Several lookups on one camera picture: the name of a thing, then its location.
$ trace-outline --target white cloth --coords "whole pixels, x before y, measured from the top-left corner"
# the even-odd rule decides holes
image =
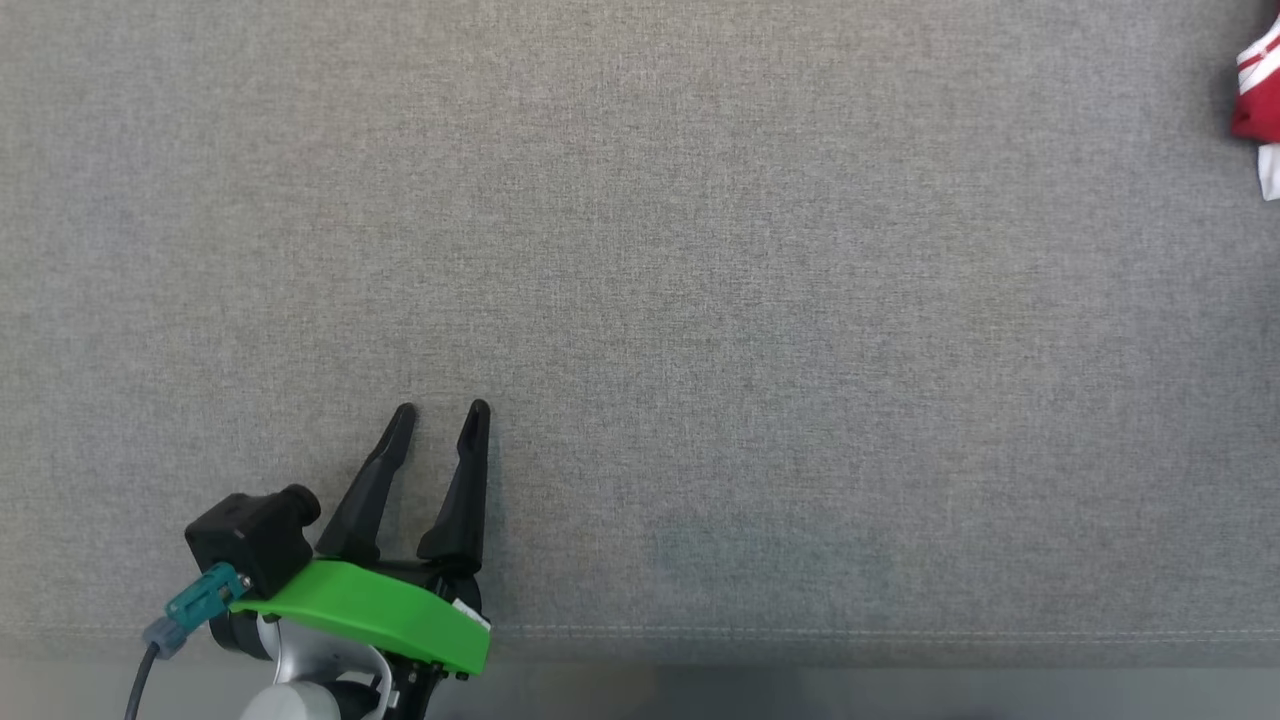
[[[1280,142],[1258,147],[1258,181],[1263,200],[1280,200]]]

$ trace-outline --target black cable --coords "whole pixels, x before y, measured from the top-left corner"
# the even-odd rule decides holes
[[[137,720],[138,703],[142,702],[142,688],[147,687],[147,675],[151,674],[151,665],[155,664],[156,655],[159,653],[160,646],[156,643],[147,646],[147,652],[142,656],[142,662],[138,664],[138,675],[133,678],[133,689],[129,691],[129,705],[124,706],[124,720]]]

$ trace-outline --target red and white object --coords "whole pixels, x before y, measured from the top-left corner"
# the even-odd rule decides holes
[[[1235,59],[1240,91],[1231,133],[1257,140],[1262,197],[1280,199],[1280,18]]]

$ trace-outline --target gray fabric surface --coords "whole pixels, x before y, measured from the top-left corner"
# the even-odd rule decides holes
[[[0,1],[0,652],[485,397],[499,656],[1280,661],[1271,12]]]

